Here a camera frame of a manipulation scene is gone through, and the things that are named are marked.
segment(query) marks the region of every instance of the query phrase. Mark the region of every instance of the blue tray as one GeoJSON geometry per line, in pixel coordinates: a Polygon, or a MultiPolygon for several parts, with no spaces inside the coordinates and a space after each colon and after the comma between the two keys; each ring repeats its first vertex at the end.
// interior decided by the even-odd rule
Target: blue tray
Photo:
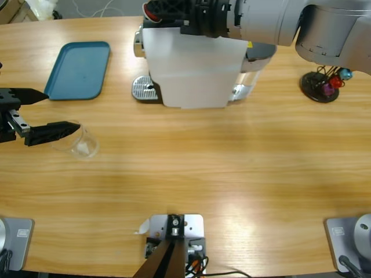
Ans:
{"type": "Polygon", "coordinates": [[[106,74],[107,42],[71,42],[62,47],[44,93],[50,100],[90,100],[97,97],[106,74]]]}

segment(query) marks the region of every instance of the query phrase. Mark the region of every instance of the white paper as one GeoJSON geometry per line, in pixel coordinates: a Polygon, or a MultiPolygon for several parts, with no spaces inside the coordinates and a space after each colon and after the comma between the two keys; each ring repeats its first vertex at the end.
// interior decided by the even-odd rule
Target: white paper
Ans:
{"type": "Polygon", "coordinates": [[[150,220],[147,219],[140,225],[139,231],[135,232],[134,235],[144,235],[150,230],[150,220]]]}

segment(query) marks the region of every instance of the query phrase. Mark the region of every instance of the gray metal plate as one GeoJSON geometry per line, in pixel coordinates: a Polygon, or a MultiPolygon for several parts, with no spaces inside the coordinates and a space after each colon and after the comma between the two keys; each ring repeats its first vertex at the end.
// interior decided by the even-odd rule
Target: gray metal plate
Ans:
{"type": "Polygon", "coordinates": [[[134,80],[132,94],[136,100],[158,100],[154,84],[148,75],[140,76],[134,80]]]}
{"type": "MultiPolygon", "coordinates": [[[[184,236],[186,239],[205,237],[203,229],[203,217],[199,214],[184,215],[184,236]]],[[[153,239],[165,239],[166,226],[168,223],[167,214],[153,215],[150,219],[150,237],[153,239]]]]}
{"type": "Polygon", "coordinates": [[[3,218],[6,225],[4,248],[13,252],[10,270],[19,271],[26,262],[34,222],[31,219],[3,218]]]}
{"type": "Polygon", "coordinates": [[[341,255],[347,256],[358,269],[361,268],[353,237],[357,220],[357,217],[332,218],[325,223],[334,265],[343,273],[348,272],[348,269],[340,264],[339,257],[341,255]]]}

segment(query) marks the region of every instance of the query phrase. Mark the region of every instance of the black stand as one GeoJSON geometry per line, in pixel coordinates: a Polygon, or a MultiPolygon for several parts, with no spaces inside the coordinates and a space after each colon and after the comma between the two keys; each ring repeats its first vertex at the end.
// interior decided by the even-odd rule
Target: black stand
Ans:
{"type": "Polygon", "coordinates": [[[133,278],[184,278],[184,215],[169,215],[166,236],[133,278]]]}
{"type": "Polygon", "coordinates": [[[339,89],[335,89],[335,92],[329,96],[326,96],[321,89],[321,83],[327,80],[327,76],[320,72],[309,72],[305,74],[301,79],[299,86],[301,91],[309,97],[311,100],[319,103],[331,103],[339,97],[339,89]]]}

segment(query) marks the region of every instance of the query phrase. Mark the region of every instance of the red bead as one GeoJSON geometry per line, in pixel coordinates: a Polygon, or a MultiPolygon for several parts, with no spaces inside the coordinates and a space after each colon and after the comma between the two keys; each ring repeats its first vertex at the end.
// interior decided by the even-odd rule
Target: red bead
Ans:
{"type": "Polygon", "coordinates": [[[337,75],[331,77],[329,83],[334,89],[343,87],[343,81],[337,75]]]}

